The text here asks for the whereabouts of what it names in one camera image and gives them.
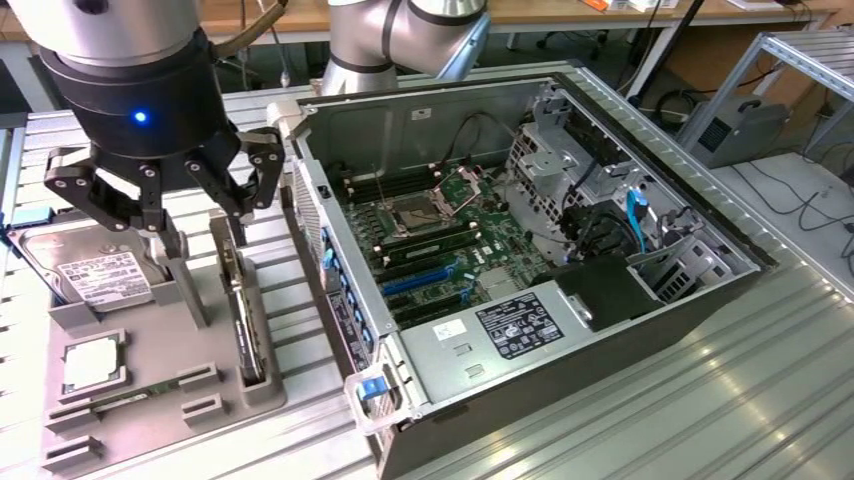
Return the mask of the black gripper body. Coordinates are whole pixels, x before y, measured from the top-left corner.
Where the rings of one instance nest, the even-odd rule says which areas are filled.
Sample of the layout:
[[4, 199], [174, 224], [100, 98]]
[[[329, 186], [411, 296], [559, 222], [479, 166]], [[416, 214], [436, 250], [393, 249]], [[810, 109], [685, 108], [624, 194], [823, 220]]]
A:
[[209, 49], [205, 33], [196, 30], [174, 54], [144, 65], [84, 65], [41, 50], [97, 161], [180, 161], [198, 153], [210, 163], [230, 162], [240, 140]]

